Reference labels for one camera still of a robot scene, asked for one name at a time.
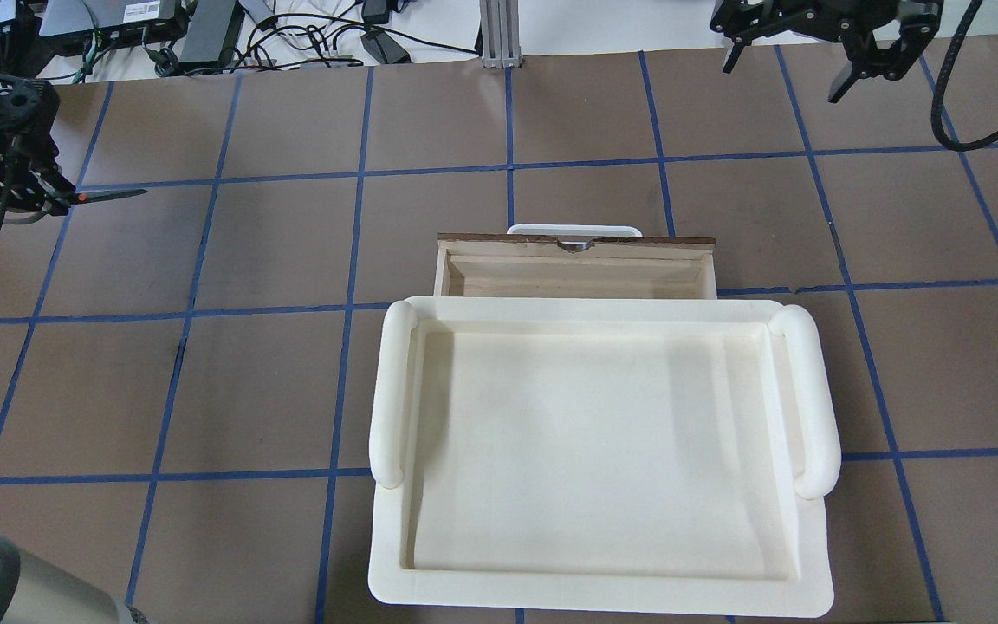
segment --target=white handle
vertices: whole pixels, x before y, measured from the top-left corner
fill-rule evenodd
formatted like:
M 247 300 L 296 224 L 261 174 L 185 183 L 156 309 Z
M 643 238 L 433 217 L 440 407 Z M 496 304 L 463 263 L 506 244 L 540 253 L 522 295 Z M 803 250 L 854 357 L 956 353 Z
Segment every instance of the white handle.
M 803 473 L 795 478 L 795 492 L 808 500 L 821 498 L 839 481 L 842 446 L 834 421 L 831 388 L 826 383 L 819 329 L 806 309 L 785 305 L 768 320 L 768 331 L 783 336 L 787 343 L 795 403 L 800 408 Z
M 641 237 L 641 230 L 630 225 L 515 224 L 508 234 L 544 234 L 548 237 Z
M 384 316 L 379 343 L 376 391 L 373 394 L 372 431 L 368 434 L 368 462 L 381 487 L 395 490 L 403 483 L 403 427 L 407 400 L 408 356 L 418 315 L 411 304 L 396 301 Z

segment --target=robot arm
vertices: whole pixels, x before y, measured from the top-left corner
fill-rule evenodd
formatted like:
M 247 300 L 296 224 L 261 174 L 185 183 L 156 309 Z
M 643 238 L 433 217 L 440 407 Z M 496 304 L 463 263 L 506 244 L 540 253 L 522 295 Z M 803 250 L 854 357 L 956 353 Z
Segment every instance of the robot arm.
M 76 192 L 55 161 L 60 151 L 51 131 L 59 107 L 52 84 L 0 75 L 0 210 L 62 217 L 71 205 L 143 193 Z
M 837 102 L 860 79 L 902 79 L 938 32 L 943 0 L 718 0 L 710 30 L 733 42 L 722 70 L 729 74 L 746 46 L 762 36 L 793 31 L 842 43 L 849 63 L 831 84 Z M 899 39 L 880 48 L 872 32 L 899 21 Z

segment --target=white plastic tray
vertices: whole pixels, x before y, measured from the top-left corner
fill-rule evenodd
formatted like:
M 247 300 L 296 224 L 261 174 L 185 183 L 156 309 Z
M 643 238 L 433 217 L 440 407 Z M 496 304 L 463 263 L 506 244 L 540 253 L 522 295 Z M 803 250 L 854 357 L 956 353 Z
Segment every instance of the white plastic tray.
M 416 296 L 369 441 L 382 601 L 813 617 L 839 473 L 811 316 Z

